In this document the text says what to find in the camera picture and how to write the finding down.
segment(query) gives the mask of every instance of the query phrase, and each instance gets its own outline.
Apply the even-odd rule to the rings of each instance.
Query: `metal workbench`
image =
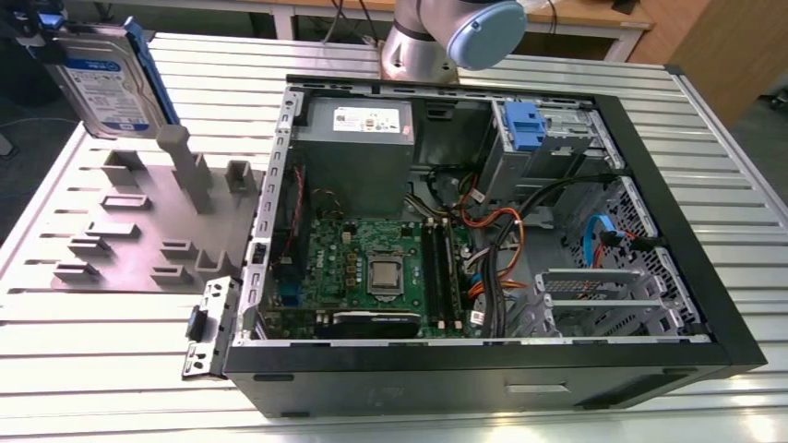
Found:
[[[265,168],[289,73],[378,77],[363,46],[159,34],[154,57],[191,147]],[[0,437],[99,441],[775,441],[788,439],[788,212],[685,78],[661,66],[510,57],[466,84],[621,96],[770,364],[630,411],[269,421],[230,382],[183,382],[198,295],[59,293],[55,262],[109,189],[82,126],[0,250]]]

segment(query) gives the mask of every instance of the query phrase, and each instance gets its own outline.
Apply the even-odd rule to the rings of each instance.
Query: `hard drive label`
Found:
[[[382,108],[337,108],[334,130],[399,134],[399,110]]]
[[[118,63],[71,58],[66,71],[103,125],[125,131],[149,129],[151,124]]]

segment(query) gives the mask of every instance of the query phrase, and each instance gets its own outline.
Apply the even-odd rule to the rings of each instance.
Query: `cpu socket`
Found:
[[[406,292],[402,255],[385,252],[367,254],[367,292],[381,302],[393,302]]]

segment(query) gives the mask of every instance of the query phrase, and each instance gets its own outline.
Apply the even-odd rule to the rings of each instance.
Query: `expansion slot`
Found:
[[[437,266],[439,269],[439,281],[441,285],[441,304],[442,304],[442,321],[455,323],[455,314],[453,309],[453,270],[450,264],[450,244],[449,236],[446,235],[446,229],[442,225],[435,228],[435,243],[437,243]]]
[[[422,227],[422,262],[430,326],[438,325],[439,321],[442,321],[442,278],[439,275],[438,245],[435,240],[435,225],[427,223]]]
[[[462,329],[462,293],[459,290],[459,265],[455,261],[455,231],[453,230],[449,220],[443,221],[443,225],[446,231],[446,251],[449,256],[446,266],[449,268],[450,275],[449,309],[451,313],[451,319],[454,321],[453,325],[455,329]]]

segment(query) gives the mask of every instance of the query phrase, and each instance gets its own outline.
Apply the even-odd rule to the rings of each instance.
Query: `black case frame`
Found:
[[[353,97],[343,85],[354,85],[373,87],[369,97],[381,87],[425,87],[447,99],[463,90],[593,101],[706,320],[709,330],[699,332],[709,333],[714,342],[231,347],[225,374],[266,415],[626,408],[695,381],[726,378],[766,364],[618,97],[374,79],[289,76],[287,80],[311,84],[303,89],[309,96]]]

